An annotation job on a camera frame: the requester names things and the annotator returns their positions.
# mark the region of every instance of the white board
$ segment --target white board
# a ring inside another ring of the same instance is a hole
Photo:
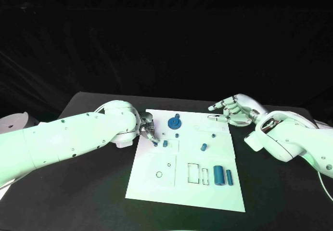
[[[204,113],[150,109],[147,112],[153,114],[160,143],[156,147],[140,137],[126,198],[245,212],[228,124],[209,121],[209,114]],[[176,113],[182,126],[172,130],[168,121]],[[224,167],[224,186],[215,185],[215,165]],[[227,181],[228,169],[232,172],[232,186]],[[189,182],[189,172],[191,181],[199,177],[199,183]]]

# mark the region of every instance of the rectangular outline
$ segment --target rectangular outline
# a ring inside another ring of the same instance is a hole
[[[207,169],[207,183],[208,184],[205,184],[205,182],[204,182],[204,185],[209,185],[208,169]]]
[[[198,165],[198,183],[196,182],[189,182],[189,165]],[[199,164],[188,163],[188,183],[201,184],[199,180],[201,180]]]

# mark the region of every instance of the table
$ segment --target table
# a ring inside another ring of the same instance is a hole
[[[209,113],[215,102],[80,92],[59,116],[93,112],[111,100],[146,109]],[[290,110],[312,120],[303,108]],[[0,201],[0,229],[9,231],[94,230],[331,230],[332,201],[318,172],[302,157],[289,163],[266,150],[254,152],[244,137],[254,125],[230,126],[245,213],[126,199],[139,138],[133,146],[104,148],[35,170],[9,189]],[[323,176],[333,192],[332,179]]]

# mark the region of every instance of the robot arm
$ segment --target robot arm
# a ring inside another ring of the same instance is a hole
[[[137,135],[159,142],[153,116],[129,102],[111,101],[104,114],[84,113],[0,135],[0,186],[35,169],[101,148],[133,144]]]
[[[333,129],[318,126],[293,112],[269,113],[263,105],[247,95],[238,94],[209,107],[225,107],[224,116],[209,115],[208,119],[244,127],[253,122],[256,131],[244,141],[258,151],[263,148],[281,161],[290,161],[300,155],[315,169],[333,178]]]

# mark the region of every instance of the robotic hand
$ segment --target robotic hand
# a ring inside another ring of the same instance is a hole
[[[143,135],[153,142],[153,115],[139,113],[129,102],[111,101],[96,112],[84,113],[0,135],[0,189],[35,169],[101,148],[133,145]]]
[[[227,98],[208,109],[212,111],[222,107],[224,115],[209,115],[208,119],[237,127],[248,126],[254,122],[256,131],[244,139],[254,151],[266,148],[284,162],[300,155],[315,169],[333,178],[333,129],[319,129],[316,124],[294,112],[269,112],[244,94]]]

